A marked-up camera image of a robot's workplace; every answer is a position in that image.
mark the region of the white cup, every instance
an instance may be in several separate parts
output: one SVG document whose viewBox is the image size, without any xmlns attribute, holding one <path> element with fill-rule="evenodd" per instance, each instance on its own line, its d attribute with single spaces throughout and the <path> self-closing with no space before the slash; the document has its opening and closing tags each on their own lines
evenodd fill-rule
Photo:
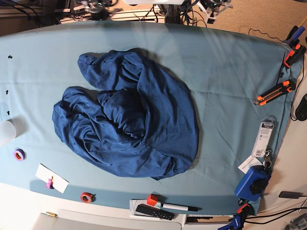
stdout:
<svg viewBox="0 0 307 230">
<path fill-rule="evenodd" d="M 0 148 L 16 137 L 16 129 L 9 121 L 0 123 Z"/>
</svg>

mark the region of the pink clip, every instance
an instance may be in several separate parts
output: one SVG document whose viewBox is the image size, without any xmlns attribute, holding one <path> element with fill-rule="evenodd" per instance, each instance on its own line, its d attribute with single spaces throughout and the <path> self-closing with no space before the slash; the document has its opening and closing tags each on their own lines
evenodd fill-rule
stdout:
<svg viewBox="0 0 307 230">
<path fill-rule="evenodd" d="M 46 185 L 47 189 L 54 189 L 54 187 L 52 186 L 52 184 L 53 184 L 52 179 L 53 179 L 53 177 L 51 179 L 48 179 L 48 183 Z"/>
</svg>

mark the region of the light blue sheet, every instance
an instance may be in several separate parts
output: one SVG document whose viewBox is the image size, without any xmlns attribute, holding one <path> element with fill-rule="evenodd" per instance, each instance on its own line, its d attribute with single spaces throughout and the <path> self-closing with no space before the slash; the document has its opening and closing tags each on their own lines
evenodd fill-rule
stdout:
<svg viewBox="0 0 307 230">
<path fill-rule="evenodd" d="M 251 154 L 267 115 L 277 119 L 270 144 L 277 154 L 294 95 L 256 107 L 257 95 L 275 85 L 289 48 L 213 29 L 138 22 L 70 23 L 0 37 L 0 48 L 0 119 L 12 119 L 19 134 L 0 149 L 0 182 L 76 201 L 82 192 L 89 192 L 96 194 L 98 205 L 128 208 L 129 199 L 158 193 L 168 203 L 201 207 L 198 214 L 234 214 L 238 208 L 234 190 L 244 176 L 237 167 Z M 200 146 L 184 174 L 160 181 L 117 177 L 74 154 L 54 132 L 53 105 L 65 89 L 93 89 L 80 73 L 79 55 L 132 48 L 149 51 L 150 58 L 191 89 Z M 294 64 L 281 81 L 297 78 L 301 65 Z M 16 148 L 26 152 L 23 162 L 14 158 Z M 40 163 L 70 182 L 64 194 L 46 189 L 35 178 Z"/>
</svg>

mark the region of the black remote control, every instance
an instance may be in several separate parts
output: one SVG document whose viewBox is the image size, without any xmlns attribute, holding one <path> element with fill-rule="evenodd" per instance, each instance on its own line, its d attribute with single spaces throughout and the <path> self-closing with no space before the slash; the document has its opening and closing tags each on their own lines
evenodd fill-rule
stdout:
<svg viewBox="0 0 307 230">
<path fill-rule="evenodd" d="M 144 204 L 138 205 L 135 211 L 150 215 L 152 217 L 158 217 L 161 219 L 168 219 L 168 220 L 172 220 L 175 216 L 174 213 L 167 212 Z"/>
</svg>

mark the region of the paper label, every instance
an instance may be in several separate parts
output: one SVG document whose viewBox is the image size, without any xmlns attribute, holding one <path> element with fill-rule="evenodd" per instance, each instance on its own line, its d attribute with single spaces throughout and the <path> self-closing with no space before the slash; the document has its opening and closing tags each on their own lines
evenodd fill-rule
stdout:
<svg viewBox="0 0 307 230">
<path fill-rule="evenodd" d="M 253 157 L 264 157 L 274 128 L 273 123 L 261 122 L 254 148 L 251 152 Z"/>
<path fill-rule="evenodd" d="M 64 193 L 69 183 L 68 181 L 64 180 L 62 177 L 55 174 L 54 172 L 52 172 L 42 164 L 39 165 L 35 176 L 41 179 L 42 181 L 46 182 L 46 184 L 48 183 L 49 179 L 53 178 L 52 186 L 60 193 Z"/>
<path fill-rule="evenodd" d="M 249 156 L 242 164 L 240 164 L 238 169 L 246 174 L 250 167 L 256 165 L 262 165 L 261 161 L 259 161 L 257 158 Z"/>
</svg>

